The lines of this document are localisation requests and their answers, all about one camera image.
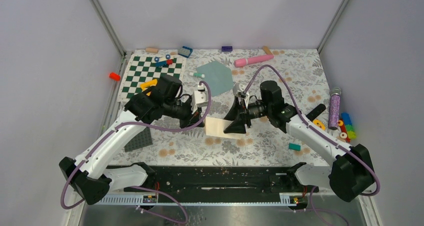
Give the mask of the cream paper letter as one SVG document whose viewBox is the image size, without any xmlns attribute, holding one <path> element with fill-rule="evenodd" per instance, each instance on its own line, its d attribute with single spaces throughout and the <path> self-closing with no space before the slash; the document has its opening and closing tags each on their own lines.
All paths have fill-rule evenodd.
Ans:
<svg viewBox="0 0 424 226">
<path fill-rule="evenodd" d="M 245 134 L 240 133 L 224 133 L 232 121 L 224 120 L 220 118 L 214 118 L 207 116 L 204 120 L 205 134 L 210 137 L 225 138 L 225 139 L 236 139 L 240 140 L 245 137 Z"/>
</svg>

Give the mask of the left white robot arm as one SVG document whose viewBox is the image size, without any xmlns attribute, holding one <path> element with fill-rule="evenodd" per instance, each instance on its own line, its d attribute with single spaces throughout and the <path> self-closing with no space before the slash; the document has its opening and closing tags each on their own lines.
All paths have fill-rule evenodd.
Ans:
<svg viewBox="0 0 424 226">
<path fill-rule="evenodd" d="M 109 168 L 114 156 L 135 136 L 151 128 L 167 131 L 153 122 L 167 116 L 180 121 L 179 128 L 169 132 L 185 132 L 204 126 L 211 107 L 211 89 L 200 81 L 196 90 L 185 102 L 181 101 L 182 82 L 171 75 L 161 76 L 156 84 L 135 94 L 124 105 L 114 123 L 88 149 L 75 158 L 64 157 L 59 162 L 66 183 L 61 193 L 61 206 L 66 205 L 65 194 L 71 186 L 81 197 L 81 202 L 93 205 L 109 192 L 128 187 L 139 187 L 148 192 L 155 186 L 155 178 L 148 166 L 132 164 Z"/>
</svg>

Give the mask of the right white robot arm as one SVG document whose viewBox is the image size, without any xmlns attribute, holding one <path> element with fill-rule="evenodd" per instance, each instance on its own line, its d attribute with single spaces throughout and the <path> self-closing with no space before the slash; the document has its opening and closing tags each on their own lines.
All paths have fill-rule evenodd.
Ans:
<svg viewBox="0 0 424 226">
<path fill-rule="evenodd" d="M 225 134 L 245 134 L 252 120 L 266 117 L 270 124 L 313 149 L 327 166 L 312 166 L 298 163 L 291 168 L 287 187 L 293 192 L 305 186 L 331 189 L 341 200 L 351 202 L 377 182 L 368 149 L 357 144 L 351 146 L 317 125 L 293 105 L 285 102 L 282 90 L 273 80 L 260 84 L 260 99 L 250 102 L 245 86 L 236 83 L 233 87 L 234 101 L 225 120 L 230 124 Z"/>
</svg>

